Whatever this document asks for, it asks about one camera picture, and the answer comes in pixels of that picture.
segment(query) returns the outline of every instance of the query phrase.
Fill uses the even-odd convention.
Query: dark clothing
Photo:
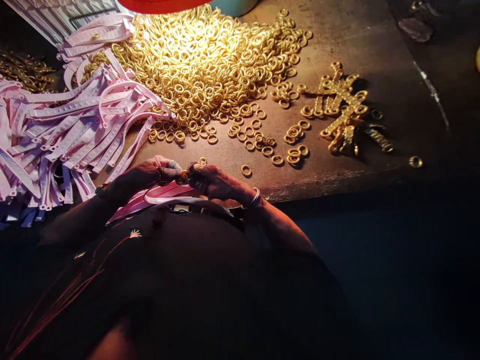
[[[256,254],[240,229],[203,214],[168,213],[156,232],[145,230],[143,215],[81,249],[38,248],[28,270],[10,275],[0,354],[42,295],[7,354],[77,295],[19,359],[84,359],[120,319],[146,359],[362,356],[338,284],[318,257]],[[134,224],[142,237],[129,238]]]

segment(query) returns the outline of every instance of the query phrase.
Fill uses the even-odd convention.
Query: hand
[[[216,165],[203,166],[197,163],[193,166],[193,170],[195,175],[191,178],[190,186],[198,189],[204,185],[203,190],[209,198],[232,199],[248,206],[257,194],[252,187],[222,171]]]
[[[179,176],[180,171],[181,168],[175,161],[161,155],[156,155],[122,174],[115,181],[115,185],[125,190],[128,188],[129,193],[135,191],[135,194],[153,185],[171,182],[172,179],[170,179],[169,176]]]

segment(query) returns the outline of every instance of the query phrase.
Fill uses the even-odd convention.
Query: green container
[[[259,0],[213,0],[209,2],[211,8],[219,8],[222,14],[233,18],[242,16],[254,8]]]

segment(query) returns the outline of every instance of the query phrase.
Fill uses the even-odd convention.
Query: dark floor
[[[380,359],[479,359],[474,189],[459,181],[280,207],[337,276]]]

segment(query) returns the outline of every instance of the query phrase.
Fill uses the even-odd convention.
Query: light
[[[193,9],[212,0],[118,0],[125,8],[141,14],[170,14]]]

